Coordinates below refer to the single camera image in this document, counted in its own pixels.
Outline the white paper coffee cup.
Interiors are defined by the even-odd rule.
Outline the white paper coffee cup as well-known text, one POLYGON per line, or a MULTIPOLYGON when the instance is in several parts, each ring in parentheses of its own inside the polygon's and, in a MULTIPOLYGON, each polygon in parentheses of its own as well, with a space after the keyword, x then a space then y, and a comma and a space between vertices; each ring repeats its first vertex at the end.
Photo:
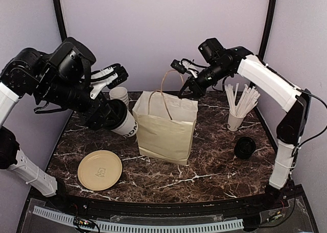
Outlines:
POLYGON ((112 129, 112 132, 119 134, 125 138, 133 137, 138 131, 138 123, 133 117, 132 113, 128 110, 126 117, 120 126, 112 129))

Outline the cream paper bag with handles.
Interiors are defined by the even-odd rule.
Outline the cream paper bag with handles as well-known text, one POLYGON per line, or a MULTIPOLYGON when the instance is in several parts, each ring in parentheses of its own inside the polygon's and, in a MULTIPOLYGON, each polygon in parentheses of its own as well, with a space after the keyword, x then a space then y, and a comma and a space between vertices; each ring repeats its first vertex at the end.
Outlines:
POLYGON ((164 75, 159 90, 143 91, 132 108, 138 123, 139 153, 186 166, 192 149, 198 102, 164 93, 166 77, 164 75))

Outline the black plastic cup lid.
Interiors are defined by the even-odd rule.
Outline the black plastic cup lid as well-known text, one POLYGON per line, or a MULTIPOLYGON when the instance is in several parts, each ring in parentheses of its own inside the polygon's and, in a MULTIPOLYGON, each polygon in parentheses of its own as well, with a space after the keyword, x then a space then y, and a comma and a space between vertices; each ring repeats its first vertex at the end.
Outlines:
POLYGON ((107 128, 113 130, 122 125, 123 121, 127 117, 127 106, 119 99, 109 100, 109 107, 111 109, 109 113, 109 125, 107 128))

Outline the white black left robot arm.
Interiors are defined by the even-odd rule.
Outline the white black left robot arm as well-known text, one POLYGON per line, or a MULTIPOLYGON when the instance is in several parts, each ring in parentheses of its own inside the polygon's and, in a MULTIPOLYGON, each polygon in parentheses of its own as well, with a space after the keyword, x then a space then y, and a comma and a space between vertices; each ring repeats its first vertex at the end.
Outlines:
MULTIPOLYGON (((65 39, 51 54, 34 48, 23 49, 1 72, 1 123, 24 95, 81 113, 90 129, 103 127, 111 112, 101 92, 93 93, 91 66, 94 54, 72 37, 65 39)), ((65 185, 31 162, 19 147, 15 135, 1 126, 1 169, 15 173, 39 190, 62 211, 72 206, 64 193, 65 185)))

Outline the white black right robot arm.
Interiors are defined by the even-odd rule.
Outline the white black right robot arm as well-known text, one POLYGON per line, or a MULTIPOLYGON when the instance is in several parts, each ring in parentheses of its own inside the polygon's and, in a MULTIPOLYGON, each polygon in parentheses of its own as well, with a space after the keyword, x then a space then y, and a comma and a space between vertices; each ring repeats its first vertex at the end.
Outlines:
POLYGON ((207 65, 196 64, 185 57, 178 61, 179 72, 190 75, 178 93, 180 98, 199 99, 205 96, 209 87, 238 74, 262 90, 284 111, 285 116, 276 127, 277 155, 269 179, 270 187, 282 189, 295 168, 302 146, 320 136, 326 137, 323 128, 317 134, 301 139, 311 100, 316 99, 323 106, 326 103, 308 89, 290 82, 243 46, 225 48, 218 39, 209 38, 198 46, 198 50, 207 65))

